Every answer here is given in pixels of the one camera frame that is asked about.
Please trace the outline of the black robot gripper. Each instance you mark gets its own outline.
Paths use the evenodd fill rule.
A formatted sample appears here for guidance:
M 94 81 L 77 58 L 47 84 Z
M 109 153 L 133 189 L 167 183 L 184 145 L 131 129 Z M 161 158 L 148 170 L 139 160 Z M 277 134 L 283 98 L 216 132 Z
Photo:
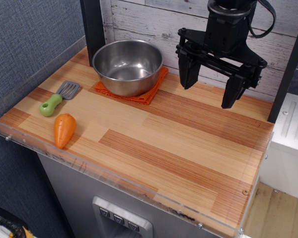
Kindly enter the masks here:
M 245 87 L 256 87 L 267 62 L 246 44 L 256 6 L 254 4 L 210 4 L 205 31 L 181 28 L 177 45 L 180 83 L 189 89 L 198 81 L 203 65 L 229 77 L 222 108 L 230 109 Z

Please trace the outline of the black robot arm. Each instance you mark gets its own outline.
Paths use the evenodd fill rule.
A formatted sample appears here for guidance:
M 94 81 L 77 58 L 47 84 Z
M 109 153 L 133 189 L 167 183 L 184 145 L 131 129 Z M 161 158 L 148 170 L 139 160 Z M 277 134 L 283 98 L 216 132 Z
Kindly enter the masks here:
M 180 83 L 189 89 L 198 81 L 201 66 L 228 76 L 222 108 L 230 109 L 244 91 L 255 88 L 267 62 L 246 44 L 257 2 L 210 0 L 205 31 L 181 28 L 176 53 Z

